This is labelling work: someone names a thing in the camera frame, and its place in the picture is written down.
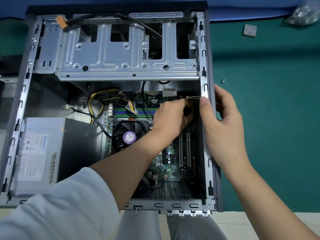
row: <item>pcie slot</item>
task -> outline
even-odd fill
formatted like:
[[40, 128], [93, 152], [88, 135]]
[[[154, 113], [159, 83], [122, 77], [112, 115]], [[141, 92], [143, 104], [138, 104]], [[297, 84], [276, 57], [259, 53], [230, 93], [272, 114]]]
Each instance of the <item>pcie slot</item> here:
[[179, 166], [183, 166], [183, 153], [182, 153], [182, 133], [179, 135]]
[[186, 160], [187, 160], [188, 167], [191, 167], [190, 133], [186, 134]]

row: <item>forearm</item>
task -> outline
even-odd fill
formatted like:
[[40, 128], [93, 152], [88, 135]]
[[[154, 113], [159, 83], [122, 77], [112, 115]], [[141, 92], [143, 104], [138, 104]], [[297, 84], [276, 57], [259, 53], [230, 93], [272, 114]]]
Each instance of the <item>forearm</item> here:
[[249, 163], [227, 177], [259, 239], [319, 239]]
[[130, 200], [151, 162], [166, 146], [166, 140], [151, 131], [126, 149], [91, 166], [109, 186], [119, 211]]

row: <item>hand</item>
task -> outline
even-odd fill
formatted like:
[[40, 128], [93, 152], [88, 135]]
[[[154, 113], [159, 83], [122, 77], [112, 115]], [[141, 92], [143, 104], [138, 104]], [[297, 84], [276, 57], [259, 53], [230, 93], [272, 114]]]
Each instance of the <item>hand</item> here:
[[228, 176], [239, 167], [248, 165], [242, 116], [230, 93], [214, 85], [216, 110], [222, 120], [215, 118], [209, 99], [201, 97], [200, 115], [206, 132], [208, 148], [214, 160]]
[[169, 145], [193, 119], [193, 112], [183, 115], [185, 107], [191, 107], [188, 99], [167, 101], [160, 105], [153, 118], [152, 132], [158, 132]]

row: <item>purple fan label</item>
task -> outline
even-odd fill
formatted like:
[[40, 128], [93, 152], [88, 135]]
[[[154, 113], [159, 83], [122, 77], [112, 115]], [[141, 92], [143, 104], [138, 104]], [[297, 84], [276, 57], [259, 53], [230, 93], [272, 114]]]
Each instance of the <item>purple fan label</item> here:
[[123, 134], [123, 142], [127, 145], [131, 145], [136, 141], [136, 139], [137, 139], [137, 136], [132, 131], [127, 131], [126, 133]]

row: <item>cpu fan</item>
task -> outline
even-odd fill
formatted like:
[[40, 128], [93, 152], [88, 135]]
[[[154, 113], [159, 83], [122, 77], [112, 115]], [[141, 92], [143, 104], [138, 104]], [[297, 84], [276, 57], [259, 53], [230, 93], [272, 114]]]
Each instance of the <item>cpu fan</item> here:
[[112, 150], [117, 153], [143, 137], [149, 130], [148, 121], [116, 121], [112, 129]]

